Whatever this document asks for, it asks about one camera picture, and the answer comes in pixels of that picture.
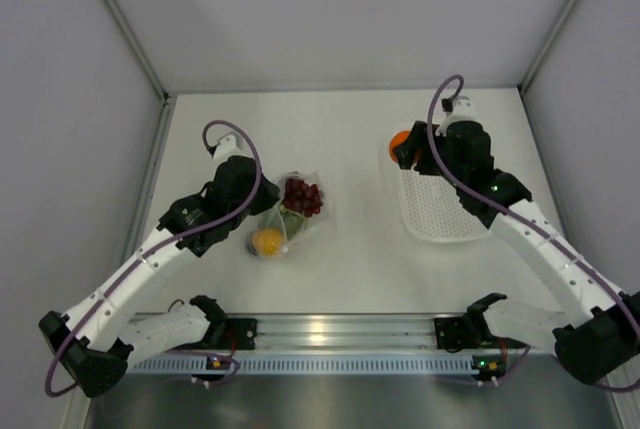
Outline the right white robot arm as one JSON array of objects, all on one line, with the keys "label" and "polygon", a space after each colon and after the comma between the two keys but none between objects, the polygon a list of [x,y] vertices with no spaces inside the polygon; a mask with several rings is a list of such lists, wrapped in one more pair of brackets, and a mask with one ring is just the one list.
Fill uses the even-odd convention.
[{"label": "right white robot arm", "polygon": [[463,316],[471,341],[488,346],[505,338],[543,350],[593,386],[638,356],[638,294],[606,280],[554,229],[531,192],[496,167],[480,123],[417,121],[392,138],[389,154],[400,169],[453,187],[461,207],[519,255],[560,307],[551,312],[491,293]]}]

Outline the fake orange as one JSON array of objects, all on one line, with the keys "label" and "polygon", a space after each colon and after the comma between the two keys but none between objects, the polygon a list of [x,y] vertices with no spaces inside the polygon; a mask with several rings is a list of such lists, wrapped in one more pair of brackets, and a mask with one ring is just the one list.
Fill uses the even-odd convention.
[{"label": "fake orange", "polygon": [[412,163],[416,163],[421,155],[423,145],[422,136],[412,136],[409,130],[396,133],[389,143],[389,156],[396,164],[407,161],[409,154]]}]

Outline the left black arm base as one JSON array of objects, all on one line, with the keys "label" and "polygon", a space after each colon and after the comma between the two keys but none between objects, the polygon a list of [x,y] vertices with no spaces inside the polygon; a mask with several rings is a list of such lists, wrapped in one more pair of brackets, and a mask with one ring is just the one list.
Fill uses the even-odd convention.
[{"label": "left black arm base", "polygon": [[183,344],[176,350],[253,351],[257,329],[258,321],[255,318],[231,317],[224,325],[208,330],[201,341]]}]

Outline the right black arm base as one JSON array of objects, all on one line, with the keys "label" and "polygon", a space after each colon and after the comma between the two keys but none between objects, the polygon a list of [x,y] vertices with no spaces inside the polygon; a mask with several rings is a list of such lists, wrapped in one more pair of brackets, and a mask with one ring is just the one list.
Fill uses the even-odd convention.
[{"label": "right black arm base", "polygon": [[466,315],[435,318],[434,328],[437,348],[447,352],[499,347],[483,321]]}]

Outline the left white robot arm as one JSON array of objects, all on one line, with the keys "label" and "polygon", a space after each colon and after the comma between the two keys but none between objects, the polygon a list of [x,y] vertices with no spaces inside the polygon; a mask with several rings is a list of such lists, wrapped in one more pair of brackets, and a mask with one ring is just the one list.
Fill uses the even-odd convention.
[{"label": "left white robot arm", "polygon": [[50,311],[38,327],[75,387],[89,398],[110,391],[138,363],[178,348],[224,343],[227,315],[197,295],[178,309],[135,321],[143,302],[224,241],[249,216],[277,204],[279,187],[256,162],[232,155],[202,189],[175,201],[136,252],[76,306]]}]

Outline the polka dot zip bag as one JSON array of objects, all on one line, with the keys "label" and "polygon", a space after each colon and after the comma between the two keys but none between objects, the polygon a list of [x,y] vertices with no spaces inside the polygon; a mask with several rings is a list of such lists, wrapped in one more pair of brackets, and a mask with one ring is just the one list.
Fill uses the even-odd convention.
[{"label": "polka dot zip bag", "polygon": [[260,260],[282,259],[329,220],[331,209],[320,175],[290,171],[276,181],[278,202],[261,214],[245,239],[248,254]]}]

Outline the fake red grapes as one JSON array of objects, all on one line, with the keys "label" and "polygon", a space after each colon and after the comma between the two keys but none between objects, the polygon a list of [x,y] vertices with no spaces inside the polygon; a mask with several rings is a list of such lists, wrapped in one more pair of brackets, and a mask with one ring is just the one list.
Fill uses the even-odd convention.
[{"label": "fake red grapes", "polygon": [[307,182],[300,177],[285,179],[282,200],[284,209],[305,218],[312,218],[321,213],[323,206],[323,192],[318,183]]}]

